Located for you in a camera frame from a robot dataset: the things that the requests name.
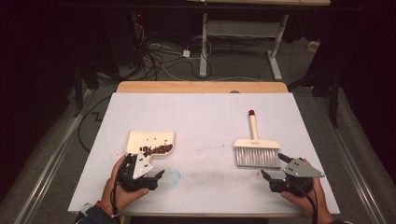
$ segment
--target wooden table edge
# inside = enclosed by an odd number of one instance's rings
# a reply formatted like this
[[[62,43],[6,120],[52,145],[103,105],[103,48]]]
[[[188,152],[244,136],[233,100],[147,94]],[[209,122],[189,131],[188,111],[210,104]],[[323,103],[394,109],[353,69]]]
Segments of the wooden table edge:
[[[153,93],[285,93],[283,82],[123,81],[117,92]]]

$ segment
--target black cable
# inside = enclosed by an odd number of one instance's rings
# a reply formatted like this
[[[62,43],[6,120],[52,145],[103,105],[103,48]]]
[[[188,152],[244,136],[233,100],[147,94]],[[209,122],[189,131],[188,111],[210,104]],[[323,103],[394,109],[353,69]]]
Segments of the black cable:
[[[223,53],[223,54],[216,54],[216,53],[214,53],[214,52],[212,52],[212,55],[214,55],[214,56],[217,56],[217,57],[224,57],[224,56],[227,56],[227,55],[229,55],[229,54],[231,54],[232,52],[233,52],[233,41],[231,41],[230,39],[224,39],[224,40],[227,40],[228,42],[229,42],[229,44],[230,44],[230,49],[227,51],[227,52],[225,52],[225,53]],[[223,47],[223,46],[219,46],[219,45],[214,45],[214,46],[212,46],[212,49],[214,48],[214,47]]]
[[[230,39],[230,38],[228,38],[228,40],[229,40],[231,43],[233,43],[233,44],[241,45],[241,47],[234,47],[235,49],[245,49],[245,48],[247,48],[247,47],[257,47],[257,46],[259,46],[260,43],[264,40],[264,38],[262,38],[262,37],[257,37],[257,38],[255,38],[255,39],[253,40],[253,42],[251,42],[251,43],[249,43],[249,44],[242,43],[242,41],[250,41],[250,40],[247,40],[247,39],[240,39],[240,40],[237,40],[237,39]]]
[[[300,188],[300,186],[298,186],[297,184],[295,184],[294,182],[290,181],[289,184],[293,185],[295,188],[297,188],[304,196],[305,198],[311,203],[312,206],[312,210],[314,212],[313,216],[312,216],[312,224],[317,224],[318,223],[318,207],[315,205],[314,201],[312,200],[311,197],[309,197],[309,195],[307,193],[305,193],[305,191],[303,189]],[[317,194],[315,192],[315,200],[318,204],[318,197]]]
[[[78,141],[79,141],[79,143],[81,144],[81,146],[84,148],[84,150],[86,150],[88,153],[90,153],[91,150],[88,149],[88,147],[85,146],[85,144],[83,143],[83,141],[82,141],[82,139],[81,139],[81,135],[80,135],[81,126],[82,126],[82,124],[84,123],[84,120],[88,117],[88,115],[90,115],[91,112],[92,112],[97,106],[99,106],[99,104],[101,104],[102,102],[104,102],[105,100],[110,99],[110,98],[111,98],[111,95],[110,95],[110,96],[107,96],[106,98],[104,98],[104,99],[102,99],[101,101],[99,101],[98,103],[96,103],[96,104],[87,112],[87,114],[84,115],[84,117],[82,118],[81,122],[80,122],[79,125],[78,125],[78,128],[77,128],[77,137],[78,137]]]
[[[126,75],[125,77],[123,77],[125,80],[127,80],[128,78],[131,78],[135,75],[137,75],[140,71],[142,71],[143,68],[143,60],[140,60],[139,64],[137,65],[136,69],[134,71],[132,71],[131,73],[129,73],[128,75]]]
[[[209,78],[209,77],[212,76],[212,66],[211,66],[211,64],[207,61],[207,58],[206,58],[205,56],[203,56],[203,58],[204,58],[204,60],[206,60],[206,63],[207,63],[207,65],[208,65],[208,69],[209,69],[209,71],[210,71],[209,76],[206,76],[206,77],[199,77],[199,76],[196,76],[196,75],[194,74],[194,70],[193,70],[193,65],[192,65],[192,63],[190,63],[190,62],[185,62],[185,61],[177,62],[177,61],[186,59],[185,57],[179,56],[179,57],[177,57],[177,58],[175,58],[175,59],[172,59],[172,60],[170,60],[170,61],[164,62],[164,61],[163,61],[163,56],[160,55],[159,53],[168,53],[168,54],[172,54],[172,53],[161,51],[161,49],[163,48],[163,43],[162,43],[162,42],[159,42],[159,43],[160,43],[160,47],[159,47],[159,48],[157,48],[157,49],[147,49],[147,50],[146,50],[146,52],[145,52],[144,55],[145,55],[146,57],[148,57],[147,61],[150,61],[150,62],[152,63],[152,66],[148,66],[148,65],[146,65],[146,64],[143,66],[143,70],[144,70],[145,76],[144,76],[144,77],[141,77],[140,79],[149,79],[149,80],[151,80],[152,77],[155,77],[155,80],[157,80],[157,79],[158,79],[158,73],[161,71],[161,68],[167,69],[167,68],[170,68],[170,67],[175,66],[175,65],[180,64],[180,63],[187,63],[187,64],[191,67],[191,74],[192,74],[192,76],[195,77],[195,78],[198,78],[198,79],[207,79],[207,78]],[[170,65],[168,65],[168,66],[166,66],[166,67],[163,67],[164,64],[166,64],[166,63],[172,63],[172,62],[176,62],[176,63],[173,63],[173,64],[170,64]]]
[[[273,60],[273,59],[270,59],[266,64],[265,64],[265,66],[263,66],[259,71],[257,71],[257,79],[258,80],[260,80],[260,71],[262,71],[262,70],[264,70],[264,68],[266,68],[266,67],[268,67],[268,65],[270,65],[271,64],[271,61]]]

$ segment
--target white table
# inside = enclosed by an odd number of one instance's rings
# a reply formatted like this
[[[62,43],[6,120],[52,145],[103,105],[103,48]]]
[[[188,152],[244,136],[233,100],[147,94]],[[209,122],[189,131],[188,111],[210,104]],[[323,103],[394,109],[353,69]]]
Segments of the white table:
[[[250,138],[250,109],[256,112],[260,139],[277,141],[282,153],[306,158],[323,171],[291,93],[116,92],[68,211],[101,198],[114,163],[124,154],[127,133],[139,131],[175,132],[175,147],[166,158],[151,161],[151,174],[165,170],[159,187],[124,215],[300,216],[297,207],[271,192],[260,170],[235,166],[233,142]],[[280,171],[270,175],[284,177]],[[330,212],[338,214],[329,182],[322,178],[321,183]]]
[[[192,2],[226,3],[226,4],[251,4],[251,5],[281,5],[305,7],[323,7],[330,4],[330,0],[189,0]],[[207,37],[217,36],[250,36],[250,37],[273,37],[275,39],[272,50],[267,51],[268,61],[271,65],[275,80],[283,79],[276,61],[277,50],[286,28],[289,15],[283,15],[280,22],[257,22],[257,21],[213,21],[203,17],[202,52],[200,61],[200,77],[206,77],[207,68]]]

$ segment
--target metal rail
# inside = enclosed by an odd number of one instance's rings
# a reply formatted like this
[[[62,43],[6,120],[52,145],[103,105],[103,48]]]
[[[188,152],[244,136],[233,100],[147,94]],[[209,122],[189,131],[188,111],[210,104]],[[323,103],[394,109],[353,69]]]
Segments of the metal rail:
[[[373,193],[368,186],[367,182],[365,181],[364,177],[362,176],[358,165],[353,159],[353,156],[350,154],[347,144],[345,143],[342,135],[339,131],[332,126],[332,122],[329,120],[327,114],[327,107],[324,103],[323,98],[317,100],[318,107],[321,113],[324,115],[329,128],[332,130],[332,134],[335,137],[335,140],[338,143],[338,152],[340,153],[341,160],[343,161],[344,165],[346,166],[346,170],[355,185],[356,191],[358,192],[359,196],[361,197],[361,202],[363,203],[364,208],[372,222],[374,224],[386,224],[387,221],[384,218],[381,210],[378,207],[377,202],[373,196]]]
[[[52,156],[49,158],[49,162],[47,163],[46,167],[44,168],[41,176],[38,178],[35,187],[33,188],[29,198],[26,200],[25,205],[23,206],[20,214],[18,215],[17,219],[15,220],[16,224],[20,223],[31,223],[33,218],[35,217],[35,213],[38,210],[41,202],[43,201],[48,189],[50,188],[50,184],[55,177],[59,166],[64,159],[64,155],[67,152],[68,144],[70,139],[75,132],[75,129],[82,122],[82,118],[87,112],[87,107],[93,99],[95,91],[87,90],[84,98],[85,104],[81,109],[81,113],[73,120],[70,128],[67,130],[67,133],[64,135],[60,145],[56,148],[53,152]]]

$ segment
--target brush bristles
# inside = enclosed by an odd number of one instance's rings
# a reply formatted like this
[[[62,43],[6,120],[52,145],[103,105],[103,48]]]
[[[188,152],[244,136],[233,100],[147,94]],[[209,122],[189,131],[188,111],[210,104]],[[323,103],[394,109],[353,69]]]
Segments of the brush bristles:
[[[280,169],[279,148],[236,147],[236,165],[265,169]]]

